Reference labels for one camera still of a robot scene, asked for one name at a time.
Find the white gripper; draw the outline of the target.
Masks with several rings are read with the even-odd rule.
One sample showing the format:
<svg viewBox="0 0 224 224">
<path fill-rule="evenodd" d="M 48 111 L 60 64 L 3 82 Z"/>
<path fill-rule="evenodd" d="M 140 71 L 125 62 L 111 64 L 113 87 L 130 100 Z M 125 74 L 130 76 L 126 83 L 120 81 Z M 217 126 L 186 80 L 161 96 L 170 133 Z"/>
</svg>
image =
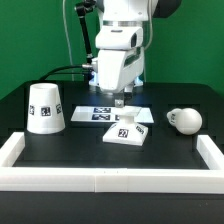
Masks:
<svg viewBox="0 0 224 224">
<path fill-rule="evenodd" d="M 103 26 L 96 37 L 98 52 L 98 81 L 104 92 L 115 94 L 115 106 L 130 100 L 136 77 L 143 73 L 143 28 Z"/>
</svg>

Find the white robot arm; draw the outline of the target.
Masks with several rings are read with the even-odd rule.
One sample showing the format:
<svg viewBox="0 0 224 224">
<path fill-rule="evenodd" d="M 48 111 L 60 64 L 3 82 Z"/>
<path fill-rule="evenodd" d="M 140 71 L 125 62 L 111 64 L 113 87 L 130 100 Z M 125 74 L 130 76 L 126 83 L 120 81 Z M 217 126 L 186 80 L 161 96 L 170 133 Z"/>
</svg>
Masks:
<svg viewBox="0 0 224 224">
<path fill-rule="evenodd" d="M 97 74 L 103 92 L 114 93 L 115 106 L 125 104 L 144 71 L 144 52 L 153 38 L 152 18 L 167 18 L 182 0 L 98 0 L 102 26 L 96 36 Z"/>
</svg>

